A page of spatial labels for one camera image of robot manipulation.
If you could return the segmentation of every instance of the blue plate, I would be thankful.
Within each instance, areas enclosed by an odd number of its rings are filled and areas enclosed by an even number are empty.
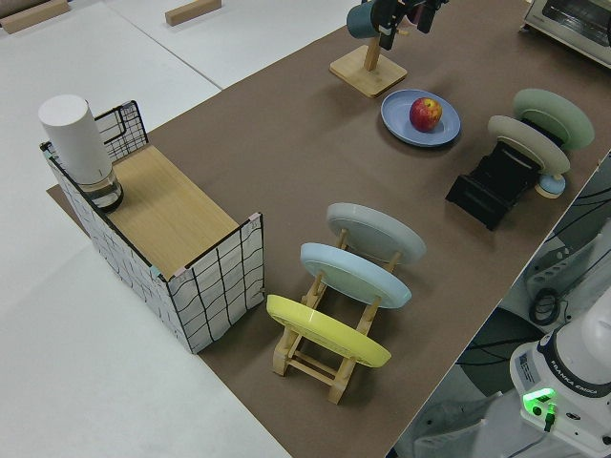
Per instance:
[[[349,251],[322,243],[304,243],[301,261],[312,276],[356,301],[380,308],[400,308],[411,299],[410,289],[382,267]]]
[[[430,132],[420,132],[410,123],[411,104],[420,97],[430,97],[439,101],[443,114]],[[446,100],[438,95],[406,89],[388,95],[382,102],[384,124],[397,138],[416,146],[438,146],[453,140],[460,132],[458,113]]]

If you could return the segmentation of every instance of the wooden block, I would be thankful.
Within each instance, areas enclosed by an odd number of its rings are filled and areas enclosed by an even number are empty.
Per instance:
[[[362,46],[332,62],[329,69],[367,97],[377,97],[404,79],[408,72],[380,55],[374,70],[365,68],[368,46]]]
[[[165,22],[170,26],[176,26],[207,12],[218,10],[220,7],[221,0],[195,0],[182,7],[167,11],[165,13]]]
[[[51,0],[42,5],[4,17],[0,19],[0,25],[2,25],[2,28],[7,31],[7,33],[15,33],[16,31],[22,31],[27,27],[39,24],[59,14],[68,12],[69,10],[68,0]]]
[[[108,218],[166,279],[238,228],[152,145],[114,170],[124,198]]]

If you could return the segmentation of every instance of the brown table mat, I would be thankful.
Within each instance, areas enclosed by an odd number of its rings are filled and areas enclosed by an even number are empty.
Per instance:
[[[394,216],[428,245],[420,262],[395,271],[411,302],[380,310],[370,331],[392,358],[379,369],[357,367],[339,406],[305,374],[272,372],[282,329],[263,304],[201,352],[293,456],[384,456],[609,151],[610,72],[542,34],[519,33],[526,9],[521,0],[450,2],[430,34],[397,36],[386,55],[408,76],[376,99],[329,72],[330,62],[362,44],[340,29],[150,133],[233,219],[264,214],[268,293],[298,300],[306,292],[312,278],[300,246],[334,242],[326,224],[333,202]],[[581,106],[597,138],[570,155],[560,198],[533,190],[490,232],[444,197],[458,174],[494,148],[490,116],[513,115],[514,95],[531,87]],[[462,121],[458,139],[421,149],[395,138],[380,106],[401,89],[453,104]],[[362,311],[332,291],[321,310],[354,324]]]

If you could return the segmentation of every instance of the plate stand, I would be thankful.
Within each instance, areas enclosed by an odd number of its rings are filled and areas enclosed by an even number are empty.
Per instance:
[[[347,235],[348,231],[346,229],[342,229],[336,244],[338,248],[343,250],[347,249]],[[399,262],[401,256],[401,253],[397,252],[392,260],[390,260],[390,262],[384,266],[384,268],[388,272],[392,272],[394,267]],[[318,307],[318,304],[320,303],[327,289],[327,286],[322,282],[322,278],[322,274],[318,274],[316,276],[314,283],[312,283],[310,286],[307,294],[302,297],[301,303],[303,305],[312,309],[316,309]],[[381,299],[378,298],[376,301],[365,307],[363,315],[356,326],[356,330],[361,334],[365,336],[368,335],[380,302]],[[315,379],[329,385],[327,399],[337,405],[340,402],[346,387],[348,386],[352,371],[356,366],[356,361],[351,358],[343,358],[339,368],[337,370],[333,369],[332,367],[322,364],[321,362],[298,350],[302,337],[303,336],[292,329],[289,329],[288,327],[284,328],[283,336],[280,338],[280,341],[277,343],[276,348],[274,349],[274,372],[284,376],[290,365],[298,368],[307,375],[310,375],[311,377],[314,377]]]
[[[403,80],[408,71],[380,55],[379,36],[332,62],[329,69],[367,97],[377,97]]]

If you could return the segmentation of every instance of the apple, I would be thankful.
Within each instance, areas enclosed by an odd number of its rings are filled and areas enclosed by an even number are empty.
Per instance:
[[[420,132],[431,131],[441,119],[441,104],[430,97],[420,97],[410,107],[410,123]]]

